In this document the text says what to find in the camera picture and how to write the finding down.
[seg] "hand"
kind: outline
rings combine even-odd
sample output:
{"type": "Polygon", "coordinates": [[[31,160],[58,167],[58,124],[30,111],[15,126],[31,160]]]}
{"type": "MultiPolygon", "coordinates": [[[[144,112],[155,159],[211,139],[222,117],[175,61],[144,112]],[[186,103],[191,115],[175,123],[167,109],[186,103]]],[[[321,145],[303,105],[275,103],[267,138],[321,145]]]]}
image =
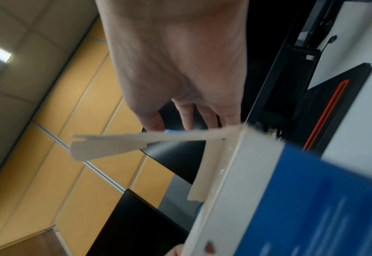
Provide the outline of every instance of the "hand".
{"type": "Polygon", "coordinates": [[[193,104],[209,128],[240,123],[248,0],[96,0],[124,98],[147,131],[172,100],[185,130],[193,104]]]}
{"type": "Polygon", "coordinates": [[[180,256],[183,251],[184,245],[176,245],[173,249],[171,249],[165,256],[180,256]]]}

